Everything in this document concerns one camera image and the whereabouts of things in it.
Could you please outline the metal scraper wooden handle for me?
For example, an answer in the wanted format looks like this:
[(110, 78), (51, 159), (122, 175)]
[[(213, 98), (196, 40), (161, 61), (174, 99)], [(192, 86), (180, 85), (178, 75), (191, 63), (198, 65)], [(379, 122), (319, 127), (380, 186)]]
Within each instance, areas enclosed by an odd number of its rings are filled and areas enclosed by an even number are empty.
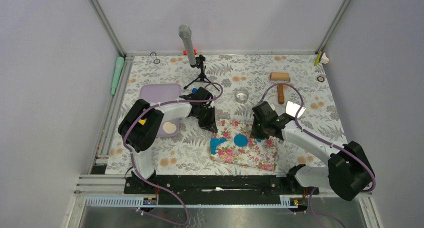
[(305, 112), (305, 110), (306, 108), (304, 106), (296, 104), (292, 101), (287, 101), (285, 106), (285, 113), (294, 118), (300, 118)]

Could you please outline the blue dough scrap strip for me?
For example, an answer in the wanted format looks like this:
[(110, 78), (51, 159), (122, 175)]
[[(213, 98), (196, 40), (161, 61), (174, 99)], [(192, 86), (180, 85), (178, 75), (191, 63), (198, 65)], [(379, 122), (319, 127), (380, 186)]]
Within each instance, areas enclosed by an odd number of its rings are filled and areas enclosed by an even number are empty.
[(216, 137), (211, 138), (209, 142), (210, 153), (212, 155), (215, 155), (217, 153), (217, 147), (225, 143), (226, 141), (227, 141), (226, 138), (216, 138)]

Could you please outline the floral cutting board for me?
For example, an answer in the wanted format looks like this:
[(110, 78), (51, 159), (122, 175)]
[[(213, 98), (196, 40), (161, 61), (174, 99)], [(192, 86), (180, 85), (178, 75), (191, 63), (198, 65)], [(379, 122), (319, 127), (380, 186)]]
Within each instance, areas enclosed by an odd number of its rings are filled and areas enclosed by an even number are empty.
[[(219, 145), (216, 154), (210, 153), (209, 158), (215, 162), (233, 164), (265, 171), (274, 171), (277, 167), (278, 142), (275, 138), (262, 139), (251, 136), (252, 123), (234, 119), (221, 119), (217, 122), (217, 133), (211, 138), (225, 138), (226, 142)], [(243, 134), (248, 138), (245, 147), (236, 146), (234, 137)]]

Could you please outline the wooden rolling pin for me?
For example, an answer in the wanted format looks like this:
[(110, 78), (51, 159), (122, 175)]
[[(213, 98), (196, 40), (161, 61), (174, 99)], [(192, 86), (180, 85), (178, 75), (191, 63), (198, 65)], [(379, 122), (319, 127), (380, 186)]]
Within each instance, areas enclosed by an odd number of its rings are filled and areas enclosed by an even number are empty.
[(271, 72), (269, 79), (277, 83), (277, 102), (282, 105), (285, 103), (284, 87), (285, 83), (289, 83), (291, 78), (288, 72)]

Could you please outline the purple tray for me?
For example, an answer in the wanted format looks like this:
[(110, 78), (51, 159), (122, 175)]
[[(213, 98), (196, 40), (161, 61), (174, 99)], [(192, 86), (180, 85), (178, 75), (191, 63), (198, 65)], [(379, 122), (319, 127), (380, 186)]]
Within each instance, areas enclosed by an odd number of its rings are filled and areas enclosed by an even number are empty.
[[(178, 83), (167, 83), (167, 84), (147, 84), (141, 87), (139, 92), (139, 98), (149, 102), (151, 104), (162, 103), (177, 99), (181, 95), (181, 86)], [(177, 126), (177, 130), (173, 134), (167, 134), (164, 132), (162, 126), (165, 122), (172, 122)], [(180, 119), (172, 119), (162, 121), (160, 128), (157, 133), (157, 137), (172, 137), (175, 136), (179, 131)]]

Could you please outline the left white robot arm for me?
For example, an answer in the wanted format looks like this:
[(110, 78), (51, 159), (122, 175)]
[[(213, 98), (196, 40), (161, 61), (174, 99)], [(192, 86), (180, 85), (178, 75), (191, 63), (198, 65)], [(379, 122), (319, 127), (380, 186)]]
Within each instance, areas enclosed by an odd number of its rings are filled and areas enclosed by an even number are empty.
[(213, 96), (207, 89), (200, 87), (195, 93), (181, 95), (175, 100), (151, 104), (138, 99), (118, 126), (124, 147), (130, 152), (132, 175), (137, 178), (136, 187), (144, 194), (152, 192), (155, 174), (151, 146), (159, 129), (165, 122), (181, 119), (197, 119), (199, 128), (217, 133), (218, 128)]

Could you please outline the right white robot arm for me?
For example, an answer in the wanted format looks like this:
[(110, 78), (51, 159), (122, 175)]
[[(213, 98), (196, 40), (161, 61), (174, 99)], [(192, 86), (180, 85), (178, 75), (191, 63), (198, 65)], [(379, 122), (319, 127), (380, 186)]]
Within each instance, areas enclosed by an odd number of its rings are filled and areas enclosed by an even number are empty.
[(347, 144), (303, 128), (298, 115), (303, 106), (289, 101), (285, 112), (277, 114), (274, 107), (261, 101), (252, 108), (251, 135), (256, 139), (278, 138), (308, 151), (325, 165), (311, 167), (305, 164), (292, 167), (287, 173), (287, 189), (293, 194), (306, 187), (331, 189), (345, 201), (351, 201), (367, 187), (375, 185), (375, 174), (362, 146), (351, 141)]

